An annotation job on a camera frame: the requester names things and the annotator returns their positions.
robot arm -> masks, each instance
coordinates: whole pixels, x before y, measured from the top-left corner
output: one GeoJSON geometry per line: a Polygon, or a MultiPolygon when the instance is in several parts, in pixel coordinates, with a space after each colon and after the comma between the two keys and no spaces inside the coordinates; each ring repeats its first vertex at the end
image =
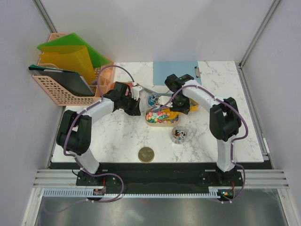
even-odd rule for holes
{"type": "MultiPolygon", "coordinates": [[[[165,84],[172,92],[177,92],[182,86],[193,86],[187,87],[177,94],[172,101],[170,110],[188,114],[190,110],[189,98],[191,98],[210,114],[209,128],[217,139],[217,167],[221,174],[231,174],[230,172],[235,167],[231,161],[231,140],[236,137],[238,128],[241,126],[240,118],[230,108],[216,101],[216,98],[213,98],[208,92],[197,89],[196,87],[201,87],[201,85],[188,74],[180,78],[172,74],[167,77],[165,84]]],[[[236,101],[233,98],[224,99],[224,102],[238,111],[236,101]]]]}
{"type": "MultiPolygon", "coordinates": [[[[130,88],[128,85],[116,82],[114,89],[108,91],[101,104],[94,103],[88,111],[83,113],[77,120],[75,127],[67,143],[67,151],[90,173],[96,174],[100,170],[99,162],[93,156],[90,150],[92,125],[107,114],[117,109],[123,109],[128,115],[141,115],[139,109],[139,91],[140,86],[130,88]]],[[[64,146],[67,133],[75,117],[80,113],[71,110],[65,111],[62,117],[61,125],[56,137],[56,142],[64,146]]]]}

metal floor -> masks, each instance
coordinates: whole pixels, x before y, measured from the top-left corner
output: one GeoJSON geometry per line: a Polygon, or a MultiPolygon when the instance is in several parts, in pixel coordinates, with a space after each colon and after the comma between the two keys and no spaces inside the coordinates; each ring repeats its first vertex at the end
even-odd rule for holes
{"type": "MultiPolygon", "coordinates": [[[[82,198],[44,197],[58,211],[82,198]]],[[[36,226],[286,226],[277,190],[244,190],[232,204],[208,199],[123,198],[83,202],[55,215],[39,211],[36,226]]]]}

colorful candy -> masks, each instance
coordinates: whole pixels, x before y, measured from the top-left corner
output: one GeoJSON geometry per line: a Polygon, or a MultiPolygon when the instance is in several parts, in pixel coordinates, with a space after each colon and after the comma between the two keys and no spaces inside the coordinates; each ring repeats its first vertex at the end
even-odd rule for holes
{"type": "Polygon", "coordinates": [[[169,112],[147,112],[145,115],[145,119],[149,123],[167,123],[167,124],[175,124],[178,122],[179,118],[176,117],[171,120],[166,120],[170,115],[169,112]]]}

yellow folder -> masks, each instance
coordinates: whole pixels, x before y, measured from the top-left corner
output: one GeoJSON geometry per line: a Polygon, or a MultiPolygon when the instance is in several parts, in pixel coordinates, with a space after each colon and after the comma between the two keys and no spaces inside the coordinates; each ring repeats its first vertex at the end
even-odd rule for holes
{"type": "Polygon", "coordinates": [[[42,46],[41,49],[44,52],[40,55],[41,63],[78,72],[88,85],[96,79],[86,46],[42,46]]]}

green folder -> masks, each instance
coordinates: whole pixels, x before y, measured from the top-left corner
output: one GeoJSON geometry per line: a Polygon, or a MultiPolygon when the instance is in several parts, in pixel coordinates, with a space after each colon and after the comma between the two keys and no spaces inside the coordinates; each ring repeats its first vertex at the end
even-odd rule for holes
{"type": "Polygon", "coordinates": [[[38,45],[38,49],[42,51],[42,46],[86,46],[92,62],[93,68],[101,67],[107,65],[110,61],[97,52],[93,47],[81,39],[76,33],[67,34],[61,38],[45,42],[38,45]]]}

